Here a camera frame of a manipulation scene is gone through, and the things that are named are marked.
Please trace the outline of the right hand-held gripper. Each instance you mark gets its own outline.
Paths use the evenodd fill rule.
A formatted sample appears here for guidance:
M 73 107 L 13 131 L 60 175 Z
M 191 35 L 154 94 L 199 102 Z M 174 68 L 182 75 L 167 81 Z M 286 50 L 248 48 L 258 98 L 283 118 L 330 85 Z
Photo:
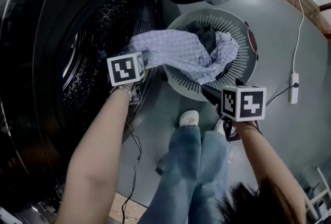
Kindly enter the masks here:
M 216 111 L 235 122 L 258 121 L 265 118 L 267 89 L 261 86 L 247 86 L 236 78 L 236 86 L 224 86 L 222 91 L 202 85 L 203 96 Z

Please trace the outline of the person's blue jeans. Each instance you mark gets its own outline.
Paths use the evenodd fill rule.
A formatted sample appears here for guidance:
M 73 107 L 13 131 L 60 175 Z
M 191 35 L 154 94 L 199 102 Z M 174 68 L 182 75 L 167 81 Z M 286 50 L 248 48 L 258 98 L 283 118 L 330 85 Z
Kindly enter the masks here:
M 138 224 L 222 224 L 228 149 L 222 132 L 176 129 L 157 191 Z

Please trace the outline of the green laundry basket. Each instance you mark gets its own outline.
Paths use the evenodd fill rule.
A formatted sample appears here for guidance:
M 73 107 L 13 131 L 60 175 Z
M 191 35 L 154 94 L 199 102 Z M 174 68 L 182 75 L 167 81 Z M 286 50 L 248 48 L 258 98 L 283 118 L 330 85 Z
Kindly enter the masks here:
M 247 22 L 236 15 L 220 9 L 200 9 L 181 15 L 175 19 L 169 29 L 182 30 L 190 22 L 209 24 L 215 31 L 230 33 L 238 43 L 238 53 L 229 70 L 222 78 L 208 83 L 207 86 L 221 90 L 223 85 L 235 85 L 236 79 L 247 83 L 253 75 L 258 60 L 258 47 L 254 34 Z M 201 86 L 176 68 L 163 66 L 168 84 L 176 92 L 192 100 L 207 101 L 202 94 Z

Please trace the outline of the light checkered shirt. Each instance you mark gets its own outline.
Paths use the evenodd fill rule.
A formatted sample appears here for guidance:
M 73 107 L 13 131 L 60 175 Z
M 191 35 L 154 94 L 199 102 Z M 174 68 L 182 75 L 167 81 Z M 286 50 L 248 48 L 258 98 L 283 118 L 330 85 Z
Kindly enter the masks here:
M 226 65 L 237 57 L 239 45 L 230 33 L 215 33 L 211 54 L 197 35 L 174 29 L 149 31 L 133 36 L 124 48 L 127 53 L 142 52 L 147 69 L 168 65 L 190 80 L 204 85 L 216 80 Z

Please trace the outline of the white frame rack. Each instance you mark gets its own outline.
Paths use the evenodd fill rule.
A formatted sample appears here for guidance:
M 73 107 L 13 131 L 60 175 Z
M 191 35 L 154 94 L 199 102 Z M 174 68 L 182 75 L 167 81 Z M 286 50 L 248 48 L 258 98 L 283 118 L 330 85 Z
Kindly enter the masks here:
M 331 206 L 327 207 L 324 199 L 329 198 L 331 202 L 331 188 L 327 183 L 327 180 L 319 167 L 316 167 L 316 171 L 320 177 L 320 181 L 312 188 L 313 196 L 309 198 L 305 193 L 306 213 L 310 213 L 314 224 L 321 224 L 329 217 L 331 217 Z M 319 203 L 323 202 L 325 205 L 325 211 L 320 212 Z

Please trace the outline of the person's right white shoe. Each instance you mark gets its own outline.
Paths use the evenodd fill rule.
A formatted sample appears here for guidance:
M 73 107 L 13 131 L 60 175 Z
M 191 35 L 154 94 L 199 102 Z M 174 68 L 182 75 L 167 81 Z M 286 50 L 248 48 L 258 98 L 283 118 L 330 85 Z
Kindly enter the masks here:
M 225 137 L 224 121 L 222 119 L 216 122 L 213 131 Z

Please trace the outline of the person's white shoe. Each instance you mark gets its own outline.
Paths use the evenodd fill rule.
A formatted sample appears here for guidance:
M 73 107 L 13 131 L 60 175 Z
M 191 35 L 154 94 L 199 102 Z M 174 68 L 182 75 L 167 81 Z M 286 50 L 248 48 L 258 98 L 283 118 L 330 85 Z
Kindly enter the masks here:
M 216 122 L 213 131 L 225 137 L 224 121 L 222 119 Z
M 179 118 L 179 127 L 197 126 L 199 124 L 199 113 L 196 110 L 184 112 Z

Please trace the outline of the black washing machine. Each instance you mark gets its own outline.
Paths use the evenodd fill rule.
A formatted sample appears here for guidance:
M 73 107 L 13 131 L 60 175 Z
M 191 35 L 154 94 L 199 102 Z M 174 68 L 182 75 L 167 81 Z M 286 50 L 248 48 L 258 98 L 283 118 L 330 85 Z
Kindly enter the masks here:
M 160 0 L 0 0 L 0 207 L 56 212 L 70 156 L 111 89 L 106 58 Z

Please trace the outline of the person's left white shoe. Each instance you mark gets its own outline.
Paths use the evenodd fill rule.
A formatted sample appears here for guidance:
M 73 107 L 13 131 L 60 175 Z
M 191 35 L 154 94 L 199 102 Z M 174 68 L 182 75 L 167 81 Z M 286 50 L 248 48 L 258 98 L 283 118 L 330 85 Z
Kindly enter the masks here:
M 179 118 L 179 127 L 197 126 L 199 124 L 199 113 L 196 110 L 184 112 Z

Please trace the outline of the dark grey garment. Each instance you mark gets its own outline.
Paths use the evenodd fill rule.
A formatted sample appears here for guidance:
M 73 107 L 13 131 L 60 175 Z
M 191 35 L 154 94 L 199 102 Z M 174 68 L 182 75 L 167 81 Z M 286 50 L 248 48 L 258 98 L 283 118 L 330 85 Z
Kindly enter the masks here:
M 228 72 L 239 49 L 238 43 L 229 32 L 215 31 L 210 24 L 200 24 L 197 21 L 187 24 L 183 31 L 195 34 L 209 54 L 211 63 L 223 67 L 223 70 L 215 76 L 216 80 Z

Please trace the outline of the person's right forearm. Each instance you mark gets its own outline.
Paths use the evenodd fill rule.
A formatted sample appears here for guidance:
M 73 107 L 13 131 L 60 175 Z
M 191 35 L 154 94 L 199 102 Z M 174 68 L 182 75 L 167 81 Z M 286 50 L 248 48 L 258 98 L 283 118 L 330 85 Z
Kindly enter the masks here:
M 278 156 L 276 151 L 258 131 L 254 122 L 234 122 L 242 140 L 247 158 L 252 166 L 258 185 L 269 180 L 278 187 L 276 197 L 281 199 L 287 217 L 296 217 L 299 224 L 306 224 L 306 204 L 304 192 Z

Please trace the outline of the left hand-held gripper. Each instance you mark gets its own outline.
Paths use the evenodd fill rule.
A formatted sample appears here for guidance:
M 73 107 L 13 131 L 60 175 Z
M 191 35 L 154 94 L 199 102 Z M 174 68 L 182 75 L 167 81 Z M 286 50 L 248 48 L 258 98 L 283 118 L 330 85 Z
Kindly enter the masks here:
M 110 82 L 113 87 L 141 82 L 145 77 L 145 66 L 141 52 L 107 58 Z

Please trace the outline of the person's left forearm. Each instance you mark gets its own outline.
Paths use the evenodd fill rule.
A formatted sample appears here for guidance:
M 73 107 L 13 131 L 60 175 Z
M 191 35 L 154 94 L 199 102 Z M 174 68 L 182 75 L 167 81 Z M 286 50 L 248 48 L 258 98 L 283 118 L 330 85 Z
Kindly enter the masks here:
M 111 93 L 75 149 L 54 224 L 107 224 L 132 86 Z

